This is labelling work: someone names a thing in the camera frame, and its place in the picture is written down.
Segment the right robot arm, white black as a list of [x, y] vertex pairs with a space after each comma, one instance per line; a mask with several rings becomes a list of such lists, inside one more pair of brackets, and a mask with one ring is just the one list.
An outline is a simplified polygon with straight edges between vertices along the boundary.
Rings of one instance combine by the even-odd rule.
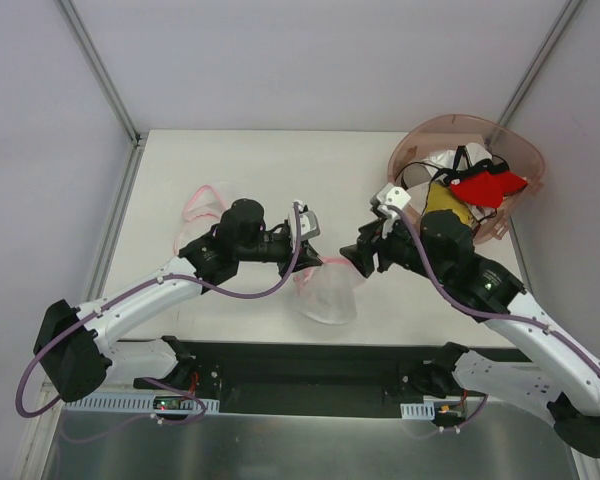
[[523, 282], [476, 253], [470, 228], [451, 210], [425, 214], [414, 227], [393, 210], [359, 229], [340, 250], [363, 277], [398, 265], [426, 277], [457, 311], [508, 340], [536, 367], [518, 369], [449, 342], [412, 370], [408, 383], [444, 398], [458, 389], [494, 396], [548, 423], [583, 455], [600, 458], [600, 360], [541, 307]]

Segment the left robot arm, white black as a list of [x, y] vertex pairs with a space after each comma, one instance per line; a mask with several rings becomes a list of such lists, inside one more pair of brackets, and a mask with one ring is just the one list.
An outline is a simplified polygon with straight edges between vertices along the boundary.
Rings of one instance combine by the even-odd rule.
[[209, 291], [225, 294], [223, 283], [244, 262], [277, 265], [286, 282], [322, 261], [310, 245], [320, 233], [317, 216], [297, 202], [287, 220], [266, 227], [264, 209], [238, 199], [200, 237], [166, 264], [127, 289], [72, 307], [61, 300], [46, 311], [34, 355], [66, 403], [81, 400], [106, 383], [190, 390], [195, 362], [173, 336], [125, 341], [136, 327], [161, 312]]

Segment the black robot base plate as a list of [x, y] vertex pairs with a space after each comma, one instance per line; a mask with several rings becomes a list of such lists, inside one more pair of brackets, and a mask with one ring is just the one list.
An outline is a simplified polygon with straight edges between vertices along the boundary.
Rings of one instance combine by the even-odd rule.
[[397, 418], [424, 396], [456, 396], [453, 364], [467, 353], [438, 347], [179, 341], [161, 384], [216, 400], [226, 414]]

